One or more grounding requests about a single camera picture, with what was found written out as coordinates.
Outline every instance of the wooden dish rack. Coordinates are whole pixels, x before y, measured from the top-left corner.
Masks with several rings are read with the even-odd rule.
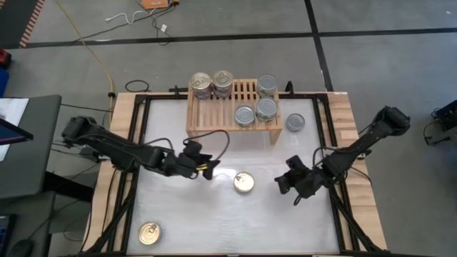
[[[231,96],[220,99],[214,95],[206,100],[198,100],[194,96],[192,87],[189,86],[187,96],[187,121],[186,132],[189,136],[198,136],[205,132],[223,129],[225,131],[269,131],[270,142],[275,144],[283,130],[281,110],[279,107],[278,91],[273,99],[278,105],[276,117],[268,122],[255,122],[247,127],[235,123],[235,110],[240,105],[249,105],[254,110],[260,96],[256,93],[257,79],[234,79]]]

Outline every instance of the concrete floor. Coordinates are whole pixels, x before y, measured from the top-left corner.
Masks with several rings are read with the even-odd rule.
[[[65,1],[64,8],[85,35],[108,29],[119,12],[139,10],[132,1]],[[319,0],[312,1],[319,31],[429,29],[457,27],[454,1]],[[155,37],[150,20],[109,32],[95,39]],[[181,1],[159,19],[172,36],[308,32],[302,0]],[[46,1],[30,42],[68,41],[76,34],[56,8]],[[457,245],[457,150],[444,143],[426,146],[423,127],[434,108],[457,97],[457,34],[355,36],[322,38],[336,91],[348,91],[358,127],[363,128],[383,106],[397,106],[411,116],[411,129],[373,147],[367,164],[388,248],[397,253],[455,256]],[[113,76],[116,91],[132,79],[143,79],[152,91],[186,86],[196,71],[227,69],[237,77],[272,73],[299,91],[325,91],[314,42],[309,39],[256,39],[94,46]],[[99,65],[82,46],[10,50],[14,57],[7,96],[61,94],[63,102],[107,109],[109,84]],[[71,116],[103,113],[62,107],[55,139]],[[52,153],[49,170],[71,176],[89,161]],[[96,173],[82,176],[93,183]],[[58,205],[67,199],[60,199]],[[89,210],[66,212],[55,232]],[[72,228],[83,231],[84,222]],[[51,256],[74,253],[53,237]]]

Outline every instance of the white cable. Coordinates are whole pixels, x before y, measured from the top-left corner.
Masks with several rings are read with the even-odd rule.
[[[152,11],[150,13],[148,13],[147,11],[135,11],[134,14],[131,16],[131,22],[129,21],[129,18],[127,17],[127,14],[126,13],[122,13],[122,14],[117,14],[115,16],[112,16],[111,18],[107,18],[105,19],[106,22],[110,22],[112,19],[115,19],[119,16],[122,16],[124,15],[126,17],[126,21],[129,25],[132,25],[134,22],[135,22],[135,14],[140,14],[140,13],[144,13],[144,14],[148,14],[149,16],[152,15],[152,13],[155,11],[155,9],[152,9]]]

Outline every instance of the gray desk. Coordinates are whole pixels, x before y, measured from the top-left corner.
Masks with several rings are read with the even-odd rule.
[[[35,196],[9,199],[0,201],[1,214],[16,214],[11,240],[8,243],[6,255],[11,251],[11,247],[20,240],[28,238],[47,218],[52,214],[54,192],[39,193]],[[49,225],[47,221],[31,237],[34,242],[34,249],[31,257],[47,256],[49,241]]]
[[[0,161],[0,199],[55,191],[82,201],[92,200],[92,188],[46,172],[61,101],[59,95],[29,99],[19,127],[32,133],[34,140],[13,143]]]

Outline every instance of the yellow cable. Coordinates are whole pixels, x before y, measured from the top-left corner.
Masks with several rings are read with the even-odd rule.
[[[84,41],[83,39],[83,36],[81,35],[81,33],[79,33],[79,30],[78,28],[76,27],[75,23],[73,22],[73,20],[71,20],[70,16],[68,13],[66,13],[65,9],[62,7],[61,3],[60,3],[60,0],[56,0],[56,4],[57,6],[61,9],[61,11],[65,14],[66,18],[70,21],[71,25],[73,26],[73,29],[74,31],[76,31],[76,33],[78,34],[79,36],[79,40],[81,41],[81,43],[87,48],[87,50],[89,50],[92,54],[92,56],[97,60],[97,62],[100,64],[100,66],[102,67],[102,69],[104,70],[105,74],[106,74],[106,77],[108,77],[108,80],[109,80],[109,86],[111,87],[111,92],[114,92],[114,85],[113,85],[113,80],[111,79],[111,75],[109,74],[109,71],[108,69],[103,65],[103,63],[100,61],[100,59],[97,57],[97,55],[92,51],[92,49],[90,49],[87,45],[86,45],[86,42]],[[110,97],[109,98],[109,110],[112,110],[113,108],[113,98]],[[113,113],[110,112],[109,113],[109,123],[111,124],[111,119],[113,118]]]

